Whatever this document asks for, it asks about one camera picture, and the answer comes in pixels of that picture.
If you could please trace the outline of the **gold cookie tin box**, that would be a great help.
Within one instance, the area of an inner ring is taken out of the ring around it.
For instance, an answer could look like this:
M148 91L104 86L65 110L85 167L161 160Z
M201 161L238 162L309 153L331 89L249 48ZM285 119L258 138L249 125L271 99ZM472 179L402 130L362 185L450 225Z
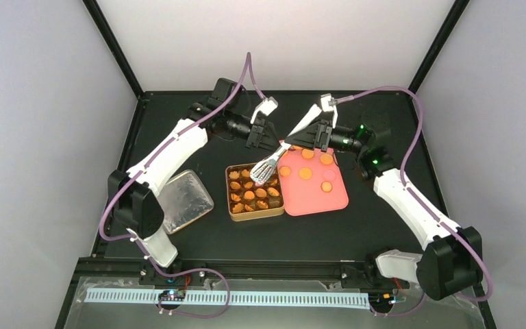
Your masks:
M285 213L284 193L277 170L264 184L256 184L250 176L254 165L234 165L225 170L227 208L232 221L263 219Z

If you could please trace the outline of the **silver tin lid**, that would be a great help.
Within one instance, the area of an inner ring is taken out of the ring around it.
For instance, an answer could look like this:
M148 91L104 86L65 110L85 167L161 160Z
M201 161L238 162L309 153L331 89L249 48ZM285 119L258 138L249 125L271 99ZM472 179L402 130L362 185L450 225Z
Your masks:
M214 209L214 201L193 170L185 170L163 187L158 203L164 211L162 227L175 234Z

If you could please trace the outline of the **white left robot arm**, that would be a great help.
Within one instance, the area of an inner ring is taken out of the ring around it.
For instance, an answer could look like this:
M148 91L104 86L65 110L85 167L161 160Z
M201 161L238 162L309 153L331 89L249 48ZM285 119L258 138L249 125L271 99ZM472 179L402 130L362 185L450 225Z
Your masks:
M274 97L262 96L250 117L233 111L243 89L238 82L218 79L210 96L192 104L189 113L150 154L128 170L110 174L110 201L99 226L102 238L111 240L104 232L105 222L111 218L126 227L126 239L140 244L147 258L167 268L178 251L164 225L164 189L187 159L207 144L211 135L227 132L244 140L248 148L275 151L278 156L288 149L280 144L275 127L268 120L278 107Z

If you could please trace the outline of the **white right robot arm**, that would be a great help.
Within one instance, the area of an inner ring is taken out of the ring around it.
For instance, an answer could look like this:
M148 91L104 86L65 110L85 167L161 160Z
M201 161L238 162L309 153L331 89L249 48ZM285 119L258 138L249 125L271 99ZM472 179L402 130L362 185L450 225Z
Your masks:
M480 233L448 218L410 181L404 164L396 168L392 163L382 144L390 134L386 117L352 129L320 119L320 113L317 107L310 109L277 149L254 166L251 178L268 182L279 159L295 146L354 154L359 177L402 218L422 249L420 254L390 249L372 257L362 269L368 285L380 287L396 278L418 284L427 297L441 300L489 281Z

